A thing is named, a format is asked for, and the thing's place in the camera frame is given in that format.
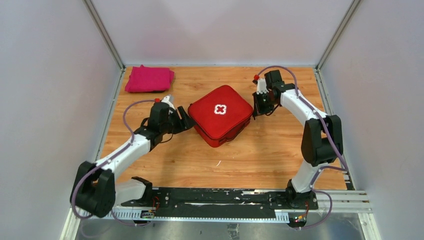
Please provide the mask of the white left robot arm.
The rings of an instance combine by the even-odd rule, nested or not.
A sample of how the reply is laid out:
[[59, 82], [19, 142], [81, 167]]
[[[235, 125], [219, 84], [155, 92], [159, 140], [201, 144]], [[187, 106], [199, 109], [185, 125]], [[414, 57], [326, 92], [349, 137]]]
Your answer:
[[82, 209], [89, 218], [103, 218], [128, 201], [142, 207], [155, 203], [150, 181], [137, 176], [122, 184], [116, 184], [116, 180], [136, 160], [162, 144], [165, 135], [174, 136], [194, 125], [182, 106], [174, 108], [171, 103], [153, 102], [149, 117], [142, 120], [139, 128], [129, 131], [130, 138], [123, 145], [104, 158], [79, 165], [70, 194], [74, 215], [84, 219], [78, 213]]

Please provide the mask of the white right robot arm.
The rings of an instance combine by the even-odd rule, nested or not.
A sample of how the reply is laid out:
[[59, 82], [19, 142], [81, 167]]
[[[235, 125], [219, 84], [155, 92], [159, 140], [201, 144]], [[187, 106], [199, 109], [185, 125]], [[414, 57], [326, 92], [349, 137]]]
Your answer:
[[253, 77], [256, 85], [253, 96], [253, 118], [270, 116], [278, 107], [287, 109], [303, 126], [301, 154], [303, 162], [286, 187], [285, 201], [292, 209], [298, 209], [313, 191], [321, 171], [329, 168], [336, 159], [343, 170], [342, 121], [337, 115], [329, 115], [315, 107], [301, 93], [298, 81], [285, 83], [278, 66], [266, 67]]

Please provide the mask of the black red medicine case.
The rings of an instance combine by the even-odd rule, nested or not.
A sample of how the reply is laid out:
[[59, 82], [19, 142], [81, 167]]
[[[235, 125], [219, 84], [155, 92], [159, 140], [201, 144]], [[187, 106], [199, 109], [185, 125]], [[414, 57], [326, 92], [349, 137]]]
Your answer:
[[212, 148], [234, 140], [250, 123], [253, 107], [229, 85], [222, 85], [188, 107], [195, 130]]

